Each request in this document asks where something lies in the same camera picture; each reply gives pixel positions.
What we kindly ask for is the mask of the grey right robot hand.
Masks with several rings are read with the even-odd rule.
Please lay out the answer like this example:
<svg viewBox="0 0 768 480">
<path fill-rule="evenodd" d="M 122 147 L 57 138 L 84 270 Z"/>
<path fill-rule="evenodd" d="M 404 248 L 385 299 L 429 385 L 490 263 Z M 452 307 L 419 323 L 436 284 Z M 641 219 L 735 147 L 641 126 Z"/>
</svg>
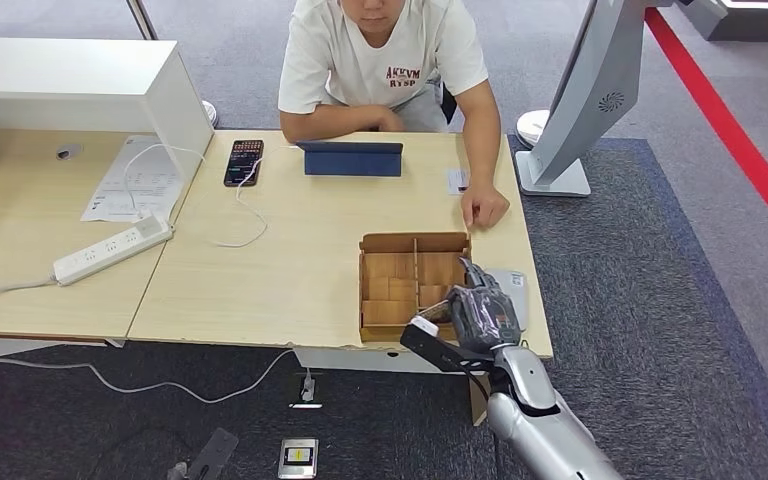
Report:
<svg viewBox="0 0 768 480">
<path fill-rule="evenodd" d="M 510 296 L 470 259 L 459 257 L 458 261 L 464 268 L 466 285 L 454 285 L 446 300 L 460 346 L 478 354 L 518 346 L 522 332 Z"/>
</svg>

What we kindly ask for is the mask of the person's left hand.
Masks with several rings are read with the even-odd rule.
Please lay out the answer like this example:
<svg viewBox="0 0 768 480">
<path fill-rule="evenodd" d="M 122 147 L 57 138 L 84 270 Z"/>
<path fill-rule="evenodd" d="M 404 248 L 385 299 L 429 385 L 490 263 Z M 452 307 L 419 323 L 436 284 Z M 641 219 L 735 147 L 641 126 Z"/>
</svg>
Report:
<svg viewBox="0 0 768 480">
<path fill-rule="evenodd" d="M 471 183 L 461 198 L 463 221 L 468 230 L 495 226 L 509 207 L 509 200 L 492 184 Z"/>
</svg>

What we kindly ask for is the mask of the person's right hand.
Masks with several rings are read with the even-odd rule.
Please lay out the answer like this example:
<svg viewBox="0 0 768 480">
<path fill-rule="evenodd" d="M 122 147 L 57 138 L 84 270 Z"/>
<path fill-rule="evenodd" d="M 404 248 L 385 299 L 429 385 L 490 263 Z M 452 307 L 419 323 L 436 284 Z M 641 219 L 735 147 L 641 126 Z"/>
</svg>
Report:
<svg viewBox="0 0 768 480">
<path fill-rule="evenodd" d="M 375 107 L 374 128 L 381 132 L 401 132 L 405 130 L 403 120 L 386 106 Z"/>
</svg>

